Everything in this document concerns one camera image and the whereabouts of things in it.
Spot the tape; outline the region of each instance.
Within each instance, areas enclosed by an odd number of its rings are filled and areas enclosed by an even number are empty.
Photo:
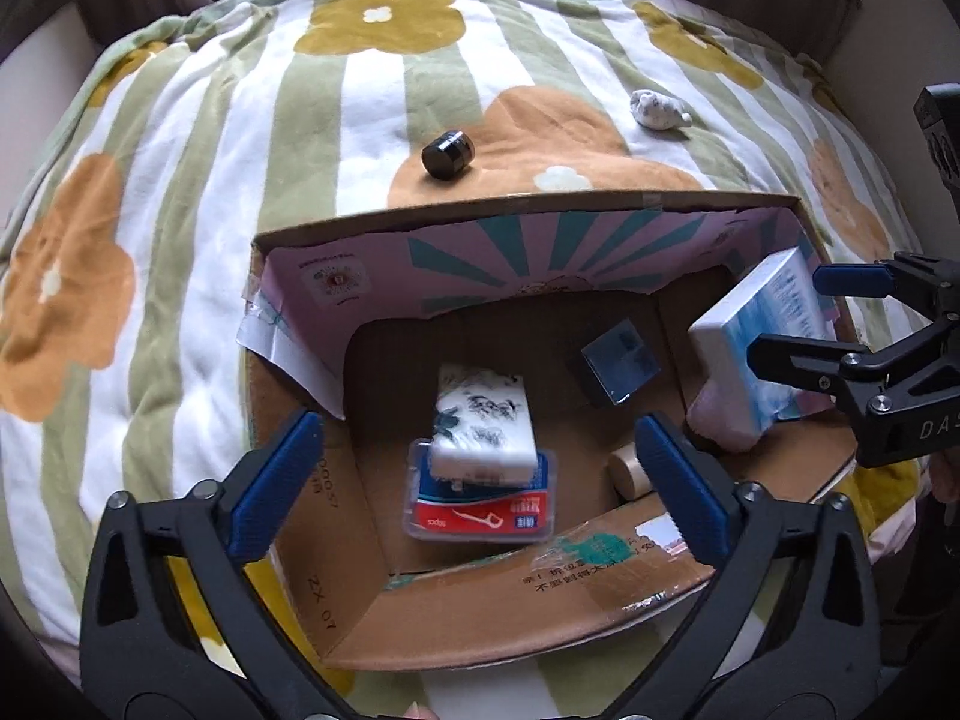
[[[607,459],[607,471],[613,480],[613,488],[628,501],[642,498],[653,489],[632,443],[611,454]]]

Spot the white box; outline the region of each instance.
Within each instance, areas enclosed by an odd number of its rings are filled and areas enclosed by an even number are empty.
[[[761,333],[827,338],[827,324],[800,250],[767,256],[691,324],[689,333],[720,394],[725,430],[755,440],[778,416],[799,416],[797,391],[757,379],[747,365],[747,349]]]
[[[520,376],[440,367],[430,475],[521,487],[536,472],[536,442]]]

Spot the striped blanket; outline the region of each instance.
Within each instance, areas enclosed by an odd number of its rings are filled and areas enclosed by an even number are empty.
[[[641,88],[692,127],[639,127]],[[430,180],[454,127],[472,170]],[[227,0],[110,47],[0,241],[0,579],[32,630],[76,646],[109,493],[184,495],[248,448],[254,235],[628,188],[795,194],[834,262],[917,246],[818,68],[681,1]],[[850,308],[873,347],[920,326]]]

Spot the black cylinder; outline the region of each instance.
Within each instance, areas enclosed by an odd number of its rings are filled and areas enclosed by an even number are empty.
[[[473,155],[473,141],[459,129],[451,129],[424,146],[421,159],[426,172],[439,180],[449,181],[473,161]]]

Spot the person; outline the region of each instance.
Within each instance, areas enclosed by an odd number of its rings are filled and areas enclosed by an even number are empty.
[[[950,447],[930,458],[930,487],[940,503],[960,502],[960,447]]]

